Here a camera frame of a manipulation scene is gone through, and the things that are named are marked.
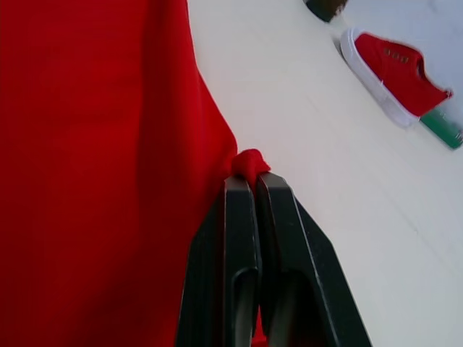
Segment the canvas shoe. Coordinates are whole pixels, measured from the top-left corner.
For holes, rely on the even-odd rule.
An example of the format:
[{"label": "canvas shoe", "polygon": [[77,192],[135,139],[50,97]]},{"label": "canvas shoe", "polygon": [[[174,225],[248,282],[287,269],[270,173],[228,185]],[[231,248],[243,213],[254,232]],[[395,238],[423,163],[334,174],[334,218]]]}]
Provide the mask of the canvas shoe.
[{"label": "canvas shoe", "polygon": [[341,36],[341,52],[386,115],[402,127],[452,96],[429,80],[422,54],[406,44],[350,28]]}]

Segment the shoe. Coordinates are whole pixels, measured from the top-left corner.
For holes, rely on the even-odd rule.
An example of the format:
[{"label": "shoe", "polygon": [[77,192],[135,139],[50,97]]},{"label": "shoe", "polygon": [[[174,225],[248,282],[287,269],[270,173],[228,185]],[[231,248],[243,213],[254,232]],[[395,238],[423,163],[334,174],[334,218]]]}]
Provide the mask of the shoe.
[{"label": "shoe", "polygon": [[341,52],[386,115],[401,127],[417,123],[452,96],[426,76],[422,54],[403,43],[350,28],[341,36]]}]

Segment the red cloth fold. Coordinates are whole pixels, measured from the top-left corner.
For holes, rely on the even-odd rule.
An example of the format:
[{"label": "red cloth fold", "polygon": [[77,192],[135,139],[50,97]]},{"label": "red cloth fold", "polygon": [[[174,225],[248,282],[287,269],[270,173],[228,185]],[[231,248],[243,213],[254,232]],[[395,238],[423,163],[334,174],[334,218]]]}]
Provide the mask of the red cloth fold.
[{"label": "red cloth fold", "polygon": [[[174,345],[190,240],[237,153],[186,1],[0,16],[0,345]],[[233,172],[267,170],[246,160]]]}]

